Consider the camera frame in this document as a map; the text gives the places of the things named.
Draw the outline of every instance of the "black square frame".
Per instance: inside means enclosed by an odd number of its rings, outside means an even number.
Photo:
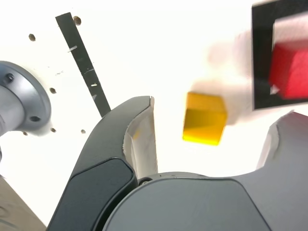
[[[254,109],[308,102],[308,99],[284,100],[278,94],[271,95],[268,82],[275,20],[307,11],[308,0],[279,0],[252,7]]]

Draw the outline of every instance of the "white surface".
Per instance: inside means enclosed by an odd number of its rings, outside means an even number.
[[[155,97],[158,166],[208,176],[253,171],[269,126],[292,109],[252,112],[251,3],[234,1],[91,1],[54,3],[37,10],[32,1],[19,12],[0,14],[0,60],[33,73],[50,94],[46,134],[10,132],[0,138],[0,174],[48,224],[78,155],[100,117],[55,21],[66,12],[78,26],[111,108],[138,95]],[[301,37],[308,19],[280,24],[275,39]],[[34,34],[35,42],[28,39]],[[219,147],[182,141],[188,91],[222,95],[229,121]],[[57,132],[49,131],[54,127]]]

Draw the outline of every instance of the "red cube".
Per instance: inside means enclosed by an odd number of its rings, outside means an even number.
[[[269,82],[283,99],[308,98],[308,39],[275,44]]]

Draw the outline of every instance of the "bolt hole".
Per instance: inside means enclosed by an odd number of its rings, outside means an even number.
[[[31,117],[30,117],[30,120],[31,120],[32,122],[39,122],[39,121],[40,121],[40,118],[37,117],[37,116],[31,116]]]
[[[35,41],[35,36],[34,34],[29,34],[29,39],[34,42]]]
[[[74,20],[74,22],[75,22],[75,24],[76,24],[77,26],[80,26],[80,24],[81,24],[81,19],[80,19],[78,16],[74,16],[74,17],[73,17],[73,20]]]
[[[57,93],[55,88],[49,88],[49,90],[50,90],[50,92],[51,92],[52,94]]]

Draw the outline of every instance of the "yellow wooden block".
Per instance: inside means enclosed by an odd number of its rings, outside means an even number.
[[[187,95],[183,139],[218,145],[227,122],[227,110],[219,96],[189,92]]]

